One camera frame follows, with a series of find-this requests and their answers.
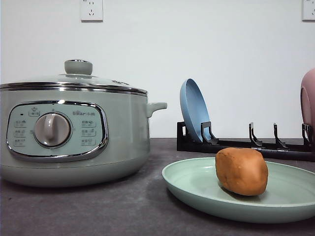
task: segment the countertop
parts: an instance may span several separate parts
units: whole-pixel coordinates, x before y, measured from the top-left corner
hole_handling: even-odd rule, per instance
[[[215,154],[176,151],[176,139],[151,139],[149,160],[117,181],[72,188],[33,188],[1,180],[1,236],[314,236],[315,217],[250,224],[197,211],[166,188],[166,165]],[[266,159],[315,172],[315,162]]]

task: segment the brown potato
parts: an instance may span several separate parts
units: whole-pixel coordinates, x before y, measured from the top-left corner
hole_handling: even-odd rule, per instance
[[[228,147],[216,155],[216,171],[223,187],[246,196],[266,190],[268,168],[262,154],[251,148]]]

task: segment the wall outlet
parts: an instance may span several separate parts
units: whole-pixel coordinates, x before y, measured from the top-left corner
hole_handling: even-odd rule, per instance
[[[315,21],[315,0],[303,0],[303,21]]]
[[[103,0],[80,0],[81,21],[103,21]]]

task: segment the cooker lid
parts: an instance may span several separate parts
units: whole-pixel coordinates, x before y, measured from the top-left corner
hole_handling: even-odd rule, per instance
[[[31,87],[71,87],[83,89],[112,89],[147,94],[148,92],[135,88],[125,82],[99,78],[93,76],[93,65],[81,59],[66,60],[64,62],[66,74],[57,76],[43,76],[27,82],[3,84],[0,89],[31,88]]]

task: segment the button icon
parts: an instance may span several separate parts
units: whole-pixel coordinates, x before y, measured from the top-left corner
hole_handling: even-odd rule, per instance
[[[96,130],[95,129],[82,129],[81,136],[82,137],[94,137],[94,136],[96,136]]]
[[[29,111],[29,117],[38,117],[39,115],[40,115],[40,111],[35,112],[33,111],[33,109],[32,111]]]
[[[25,120],[16,120],[14,122],[15,128],[25,128],[26,127],[26,121]]]
[[[25,138],[25,129],[16,129],[14,131],[15,138]]]
[[[94,146],[96,144],[95,139],[82,139],[81,146]]]
[[[15,147],[25,147],[25,139],[16,139],[14,140]]]
[[[93,120],[83,120],[82,121],[82,128],[95,128],[96,122]]]

